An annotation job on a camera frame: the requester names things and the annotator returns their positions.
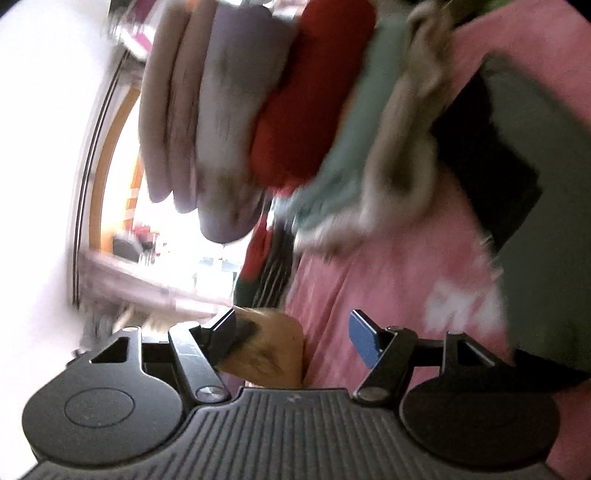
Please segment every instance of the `teal towel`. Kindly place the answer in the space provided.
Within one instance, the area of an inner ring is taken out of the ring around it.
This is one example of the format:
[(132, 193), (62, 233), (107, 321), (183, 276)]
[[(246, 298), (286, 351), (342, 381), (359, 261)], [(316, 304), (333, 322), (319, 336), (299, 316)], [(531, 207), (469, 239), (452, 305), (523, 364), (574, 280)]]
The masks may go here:
[(406, 16), (383, 20), (368, 46), (346, 122), (316, 178), (278, 202), (276, 214), (293, 220), (293, 232), (310, 229), (361, 196), (363, 167), (382, 111), (398, 81), (407, 39)]

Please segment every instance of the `white wall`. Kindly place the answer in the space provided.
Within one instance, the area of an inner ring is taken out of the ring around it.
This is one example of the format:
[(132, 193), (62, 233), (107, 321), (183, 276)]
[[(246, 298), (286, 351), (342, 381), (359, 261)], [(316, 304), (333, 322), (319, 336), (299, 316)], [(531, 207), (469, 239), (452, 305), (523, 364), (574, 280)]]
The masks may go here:
[(0, 19), (0, 478), (34, 464), (27, 399), (82, 332), (68, 305), (73, 189), (111, 65), (108, 0), (22, 0)]

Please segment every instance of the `green fabric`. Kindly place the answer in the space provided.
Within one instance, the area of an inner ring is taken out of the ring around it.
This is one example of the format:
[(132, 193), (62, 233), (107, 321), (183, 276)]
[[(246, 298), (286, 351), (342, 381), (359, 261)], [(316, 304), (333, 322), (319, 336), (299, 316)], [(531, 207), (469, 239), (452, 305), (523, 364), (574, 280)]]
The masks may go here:
[(499, 57), (482, 69), (501, 140), (539, 172), (542, 196), (499, 253), (516, 348), (591, 372), (591, 133)]
[(252, 308), (252, 302), (261, 284), (261, 276), (256, 280), (246, 280), (238, 277), (234, 286), (233, 303), (244, 309)]
[(376, 27), (346, 121), (318, 175), (276, 206), (278, 215), (294, 219), (294, 233), (298, 228), (313, 228), (361, 195), (365, 159), (400, 77), (407, 33), (407, 18), (402, 15), (387, 18)]
[(513, 0), (491, 0), (486, 3), (482, 13), (484, 14), (484, 13), (492, 12), (493, 10), (496, 10), (497, 8), (501, 8), (506, 5), (509, 5), (512, 1)]

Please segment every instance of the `black plastic device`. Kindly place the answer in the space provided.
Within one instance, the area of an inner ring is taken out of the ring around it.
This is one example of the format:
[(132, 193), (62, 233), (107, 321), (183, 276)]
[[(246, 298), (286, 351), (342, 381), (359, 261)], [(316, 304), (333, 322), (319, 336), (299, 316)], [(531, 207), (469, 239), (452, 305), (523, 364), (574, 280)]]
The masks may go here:
[[(128, 327), (73, 361), (25, 406), (39, 464), (27, 480), (556, 480), (544, 461), (551, 397), (463, 333), (421, 340), (360, 310), (349, 336), (368, 376), (352, 394), (241, 389), (212, 364), (232, 347), (232, 309), (174, 326), (168, 342)], [(440, 375), (407, 392), (415, 367)]]

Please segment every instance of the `ribbed black surface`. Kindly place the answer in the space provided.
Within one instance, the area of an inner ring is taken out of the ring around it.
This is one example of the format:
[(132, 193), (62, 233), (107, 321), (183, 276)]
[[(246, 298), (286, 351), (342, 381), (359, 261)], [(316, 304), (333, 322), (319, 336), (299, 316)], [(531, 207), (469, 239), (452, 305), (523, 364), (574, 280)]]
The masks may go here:
[(422, 452), (389, 410), (344, 390), (247, 389), (198, 409), (170, 445), (132, 465), (81, 470), (42, 463), (27, 480), (556, 480), (544, 465), (477, 473)]

